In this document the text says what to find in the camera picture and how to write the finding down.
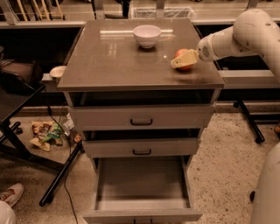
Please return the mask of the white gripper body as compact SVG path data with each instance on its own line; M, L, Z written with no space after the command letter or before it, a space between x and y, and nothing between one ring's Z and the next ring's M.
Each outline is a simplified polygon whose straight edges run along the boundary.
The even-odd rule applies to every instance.
M199 58L205 62L219 60L221 58L221 46L216 34L210 34L202 38L197 44Z

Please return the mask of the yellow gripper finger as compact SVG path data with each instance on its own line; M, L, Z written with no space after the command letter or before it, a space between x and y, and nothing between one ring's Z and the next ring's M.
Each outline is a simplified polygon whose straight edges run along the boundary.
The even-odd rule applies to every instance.
M198 61L199 53L193 49L177 50L174 59L171 61L171 66L178 69L190 68Z

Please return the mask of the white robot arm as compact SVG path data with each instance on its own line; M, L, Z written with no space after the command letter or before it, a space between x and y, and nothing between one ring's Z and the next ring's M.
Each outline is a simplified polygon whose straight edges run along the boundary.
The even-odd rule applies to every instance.
M212 33L174 57L171 66L188 67L198 60L259 55L280 81L280 29L264 10L245 10L234 25ZM250 224L280 224L280 143L268 153L258 179Z

